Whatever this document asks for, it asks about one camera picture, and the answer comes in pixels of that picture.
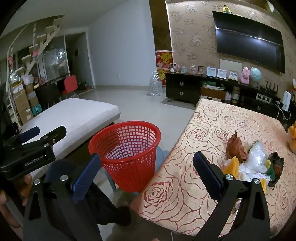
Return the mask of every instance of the doorway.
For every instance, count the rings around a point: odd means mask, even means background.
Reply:
[[[76,75],[77,94],[82,94],[93,88],[86,34],[70,34],[65,39],[70,74]]]

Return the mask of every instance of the television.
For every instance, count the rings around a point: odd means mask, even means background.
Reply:
[[[252,60],[285,73],[281,32],[263,23],[213,11],[217,52]]]

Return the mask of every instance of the bed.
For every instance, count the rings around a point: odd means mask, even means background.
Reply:
[[[67,130],[66,137],[53,146],[56,159],[65,158],[80,145],[85,143],[99,130],[110,125],[120,116],[119,107],[93,100],[66,99],[43,111],[22,126],[25,132],[35,126],[40,128],[40,134],[28,142],[39,140],[59,126]],[[50,164],[31,173],[33,179],[46,173]]]
[[[195,152],[202,151],[213,164],[225,160],[227,140],[237,131],[245,150],[261,140],[266,153],[284,157],[282,176],[274,188],[267,187],[271,235],[277,234],[296,207],[296,155],[287,145],[281,123],[271,117],[233,105],[201,99],[176,145],[133,200],[131,208],[141,217],[180,233],[196,235],[213,212],[216,202],[193,168]],[[221,234],[227,234],[235,209]]]

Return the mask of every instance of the picture frame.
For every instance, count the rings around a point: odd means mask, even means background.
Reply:
[[[218,69],[218,71],[217,71],[217,78],[226,79],[227,78],[227,70],[225,70],[225,69]]]
[[[236,81],[238,81],[239,80],[239,74],[238,74],[238,72],[236,72],[236,71],[232,71],[232,70],[230,70],[230,72],[229,72],[229,77],[228,77],[229,79],[231,79],[231,80],[236,80]]]
[[[216,77],[216,68],[207,67],[207,76]]]
[[[205,74],[205,67],[204,66],[199,66],[197,69],[197,73],[200,75],[204,75]]]

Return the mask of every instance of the minion toy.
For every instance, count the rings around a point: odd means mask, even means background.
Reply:
[[[230,11],[230,8],[226,7],[226,5],[224,5],[223,12],[228,13],[228,14],[232,14],[232,12]]]

